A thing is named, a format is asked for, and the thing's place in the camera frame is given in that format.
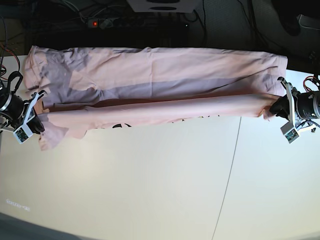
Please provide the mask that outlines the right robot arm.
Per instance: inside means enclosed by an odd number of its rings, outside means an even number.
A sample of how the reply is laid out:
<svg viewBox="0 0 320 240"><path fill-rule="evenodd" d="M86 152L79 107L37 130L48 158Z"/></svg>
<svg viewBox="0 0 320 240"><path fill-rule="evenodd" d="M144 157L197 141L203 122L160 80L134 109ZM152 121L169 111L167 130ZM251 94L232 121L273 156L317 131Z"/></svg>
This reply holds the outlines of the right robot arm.
<svg viewBox="0 0 320 240"><path fill-rule="evenodd" d="M7 85L0 89L0 116L5 118L5 123L2 125L4 127L10 126L14 130L24 123L27 110L32 102L31 99L23 100L16 95L22 80L22 74L19 71L14 71L9 75ZM45 131L34 107L30 109L26 124L34 134L39 135Z"/></svg>

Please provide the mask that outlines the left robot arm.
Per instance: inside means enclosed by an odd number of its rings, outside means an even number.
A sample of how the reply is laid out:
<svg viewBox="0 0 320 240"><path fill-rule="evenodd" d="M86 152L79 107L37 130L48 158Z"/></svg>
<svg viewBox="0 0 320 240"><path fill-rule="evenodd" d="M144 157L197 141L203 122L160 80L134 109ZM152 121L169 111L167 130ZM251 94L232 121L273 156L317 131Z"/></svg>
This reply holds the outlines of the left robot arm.
<svg viewBox="0 0 320 240"><path fill-rule="evenodd" d="M269 111L277 116L288 120L288 129L294 129L297 133L304 131L314 131L320 125L315 119L320 118L320 91L311 90L306 86L306 82L311 82L317 88L320 87L318 75L307 76L303 80L305 92L298 91L293 85L286 81L284 77L277 79L286 91L286 95L270 107Z"/></svg>

